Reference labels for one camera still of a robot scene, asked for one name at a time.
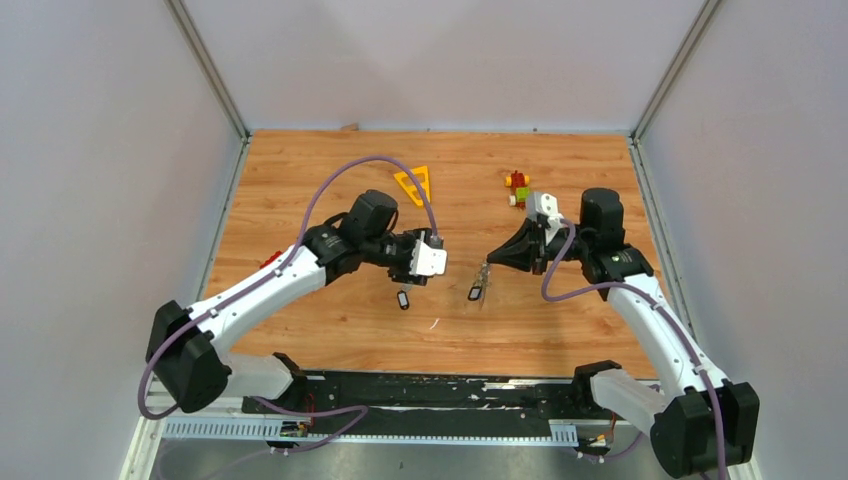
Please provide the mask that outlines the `metal keyring with keys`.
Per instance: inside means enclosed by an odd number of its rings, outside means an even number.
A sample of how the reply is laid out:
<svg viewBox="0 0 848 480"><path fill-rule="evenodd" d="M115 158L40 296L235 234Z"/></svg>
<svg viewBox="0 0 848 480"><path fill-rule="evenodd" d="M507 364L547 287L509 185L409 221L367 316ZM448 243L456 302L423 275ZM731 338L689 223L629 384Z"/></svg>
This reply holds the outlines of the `metal keyring with keys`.
<svg viewBox="0 0 848 480"><path fill-rule="evenodd" d="M473 287L475 288L475 294L469 295L469 298L472 301L477 302L479 304L479 307L482 307L484 305L487 290L488 290L489 286L491 285L491 282L490 282L491 268L492 268L492 266L488 262L483 262L481 264L481 266L480 266L480 268L477 272L475 281L473 283Z"/></svg>

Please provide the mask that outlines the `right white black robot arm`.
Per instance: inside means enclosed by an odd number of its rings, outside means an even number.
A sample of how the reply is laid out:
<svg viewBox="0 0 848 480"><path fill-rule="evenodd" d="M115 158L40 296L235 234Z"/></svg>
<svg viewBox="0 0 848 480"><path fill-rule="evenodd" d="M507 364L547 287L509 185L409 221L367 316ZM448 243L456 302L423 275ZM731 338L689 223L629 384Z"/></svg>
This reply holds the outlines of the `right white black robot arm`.
<svg viewBox="0 0 848 480"><path fill-rule="evenodd" d="M760 399L747 382L735 383L696 343L665 299L653 267L627 243L619 194L589 188L572 222L556 198L533 192L518 231L486 256L501 265L540 275L550 303L596 292L625 321L652 364L652 389L607 361L576 369L571 403L584 417L608 410L645 435L673 478L715 473L749 462Z"/></svg>

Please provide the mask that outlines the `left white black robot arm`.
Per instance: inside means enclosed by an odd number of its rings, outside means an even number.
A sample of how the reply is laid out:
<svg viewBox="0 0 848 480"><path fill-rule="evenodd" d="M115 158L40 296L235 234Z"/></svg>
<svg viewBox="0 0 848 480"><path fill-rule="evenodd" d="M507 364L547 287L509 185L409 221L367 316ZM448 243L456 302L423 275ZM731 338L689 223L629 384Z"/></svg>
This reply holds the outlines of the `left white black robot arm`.
<svg viewBox="0 0 848 480"><path fill-rule="evenodd" d="M175 301L156 312L146 359L177 409L194 413L221 397L263 397L283 413L298 411L306 386L282 354L235 354L255 326L295 300L352 274L363 264L391 281L424 286L444 274L447 252L431 228L394 232L397 202L368 190L347 212L308 228L298 246L269 259L235 286L188 307Z"/></svg>

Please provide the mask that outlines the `black key tag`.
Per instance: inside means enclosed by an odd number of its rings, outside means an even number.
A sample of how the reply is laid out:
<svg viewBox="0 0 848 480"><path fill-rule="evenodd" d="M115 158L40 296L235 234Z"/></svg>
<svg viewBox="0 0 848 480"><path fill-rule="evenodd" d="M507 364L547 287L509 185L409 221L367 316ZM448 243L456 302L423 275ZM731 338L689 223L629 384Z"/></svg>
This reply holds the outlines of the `black key tag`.
<svg viewBox="0 0 848 480"><path fill-rule="evenodd" d="M480 285L473 285L468 292L467 299L469 301L478 301L482 296L482 287Z"/></svg>
<svg viewBox="0 0 848 480"><path fill-rule="evenodd" d="M410 307L409 297L405 291L397 292L397 302L401 310L408 310Z"/></svg>

